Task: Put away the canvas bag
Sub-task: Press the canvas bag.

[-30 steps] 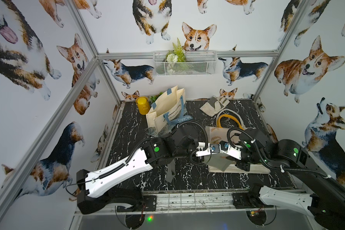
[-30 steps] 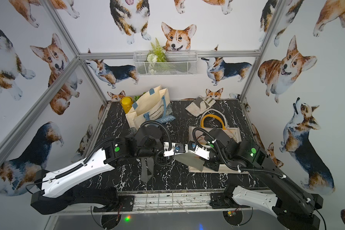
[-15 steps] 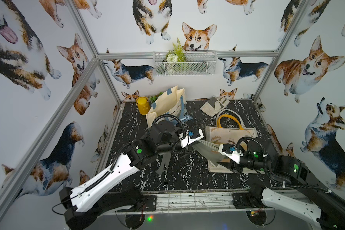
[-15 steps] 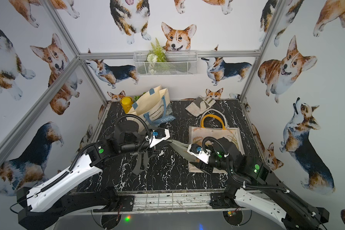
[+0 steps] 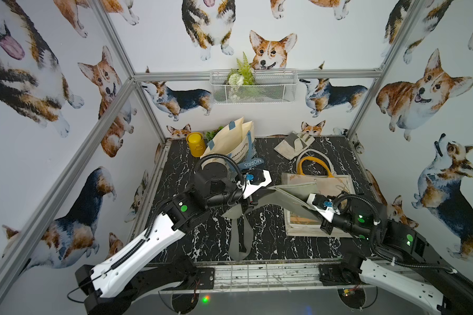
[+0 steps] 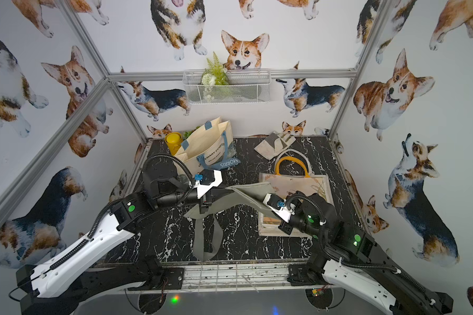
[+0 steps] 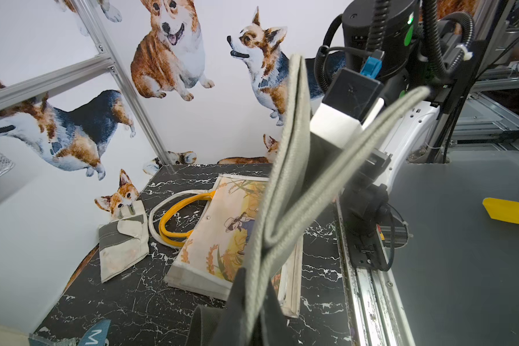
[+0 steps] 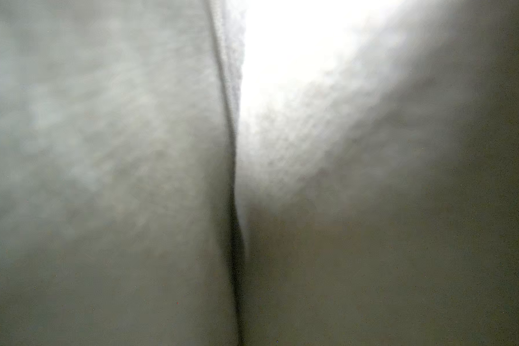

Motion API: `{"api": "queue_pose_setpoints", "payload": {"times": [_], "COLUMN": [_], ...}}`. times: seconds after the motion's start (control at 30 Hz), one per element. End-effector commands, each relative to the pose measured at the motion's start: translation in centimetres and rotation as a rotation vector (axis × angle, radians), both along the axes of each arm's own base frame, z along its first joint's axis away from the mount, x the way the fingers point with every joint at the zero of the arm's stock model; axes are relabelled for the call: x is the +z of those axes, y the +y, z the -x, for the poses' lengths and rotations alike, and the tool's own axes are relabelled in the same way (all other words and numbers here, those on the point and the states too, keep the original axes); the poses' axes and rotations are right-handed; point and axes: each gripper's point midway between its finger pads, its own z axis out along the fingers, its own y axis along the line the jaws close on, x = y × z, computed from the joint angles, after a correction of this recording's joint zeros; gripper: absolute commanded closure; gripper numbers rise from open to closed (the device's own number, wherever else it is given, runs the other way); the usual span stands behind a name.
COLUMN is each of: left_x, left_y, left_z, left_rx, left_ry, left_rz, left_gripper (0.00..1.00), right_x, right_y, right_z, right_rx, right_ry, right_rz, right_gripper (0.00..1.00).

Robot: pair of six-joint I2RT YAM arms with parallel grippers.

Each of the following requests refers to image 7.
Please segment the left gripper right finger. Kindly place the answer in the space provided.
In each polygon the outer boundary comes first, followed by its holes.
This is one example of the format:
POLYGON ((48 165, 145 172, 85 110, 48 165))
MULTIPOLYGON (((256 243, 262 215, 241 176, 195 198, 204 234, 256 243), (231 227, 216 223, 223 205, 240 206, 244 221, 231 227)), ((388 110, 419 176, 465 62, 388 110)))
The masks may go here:
POLYGON ((275 289, 269 281, 261 309, 261 345, 297 345, 286 323, 287 319, 282 313, 275 289))

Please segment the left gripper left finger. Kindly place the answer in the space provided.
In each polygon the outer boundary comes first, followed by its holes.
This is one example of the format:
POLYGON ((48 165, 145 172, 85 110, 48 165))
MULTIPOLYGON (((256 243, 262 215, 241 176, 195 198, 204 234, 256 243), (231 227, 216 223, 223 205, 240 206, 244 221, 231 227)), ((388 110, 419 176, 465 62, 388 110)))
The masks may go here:
POLYGON ((209 345, 241 346, 246 345, 245 303, 246 303, 245 268, 240 268, 234 279, 225 310, 216 326, 209 345))

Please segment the grey-green canvas bag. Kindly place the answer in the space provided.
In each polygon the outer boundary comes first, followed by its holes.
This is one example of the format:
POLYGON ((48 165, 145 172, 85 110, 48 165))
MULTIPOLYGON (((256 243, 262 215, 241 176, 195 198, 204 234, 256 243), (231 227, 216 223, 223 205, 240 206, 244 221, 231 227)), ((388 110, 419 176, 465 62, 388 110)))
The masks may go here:
MULTIPOLYGON (((311 103, 306 62, 302 56, 291 57, 288 91, 288 119, 281 138, 282 147, 272 166, 243 266, 247 271, 246 345, 261 345, 261 309, 268 282, 290 257, 305 230, 360 169, 398 119, 430 93, 426 86, 406 93, 365 131, 353 137, 327 168, 308 176, 311 103)), ((197 307, 187 344, 209 345, 223 310, 225 307, 197 307)))

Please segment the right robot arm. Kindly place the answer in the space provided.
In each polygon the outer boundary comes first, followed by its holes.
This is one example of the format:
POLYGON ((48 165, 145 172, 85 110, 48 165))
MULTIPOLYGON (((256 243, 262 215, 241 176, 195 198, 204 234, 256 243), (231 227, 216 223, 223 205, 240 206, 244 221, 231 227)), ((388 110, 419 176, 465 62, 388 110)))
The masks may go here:
POLYGON ((420 148, 429 159, 482 57, 474 16, 459 1, 353 1, 314 60, 321 94, 306 178, 343 181, 345 245, 354 268, 388 271, 409 239, 389 203, 396 176, 420 148))

